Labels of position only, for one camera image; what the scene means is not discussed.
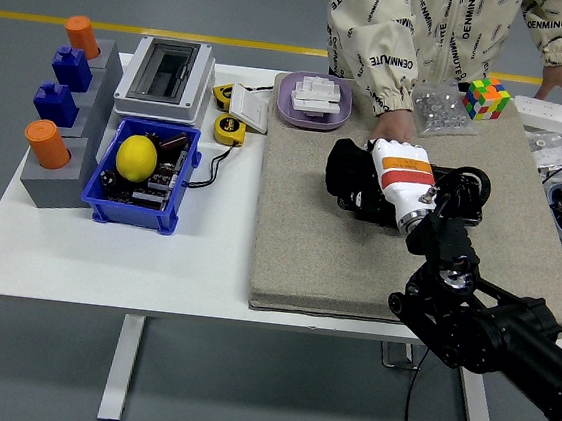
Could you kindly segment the person's right hand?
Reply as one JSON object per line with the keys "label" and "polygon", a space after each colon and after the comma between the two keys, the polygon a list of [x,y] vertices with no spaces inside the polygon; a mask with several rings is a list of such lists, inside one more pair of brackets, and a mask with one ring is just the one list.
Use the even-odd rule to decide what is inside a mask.
{"label": "person's right hand", "polygon": [[395,110],[376,116],[376,123],[369,138],[411,143],[415,132],[415,123],[411,110]]}

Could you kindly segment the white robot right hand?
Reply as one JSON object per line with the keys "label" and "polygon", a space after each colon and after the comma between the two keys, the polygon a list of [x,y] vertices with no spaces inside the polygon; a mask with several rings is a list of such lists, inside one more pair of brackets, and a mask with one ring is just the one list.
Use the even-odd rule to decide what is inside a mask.
{"label": "white robot right hand", "polygon": [[349,199],[364,208],[372,195],[382,196],[394,208],[398,229],[407,235],[435,208],[436,181],[428,153],[416,144],[384,138],[370,145],[365,167],[345,175]]}

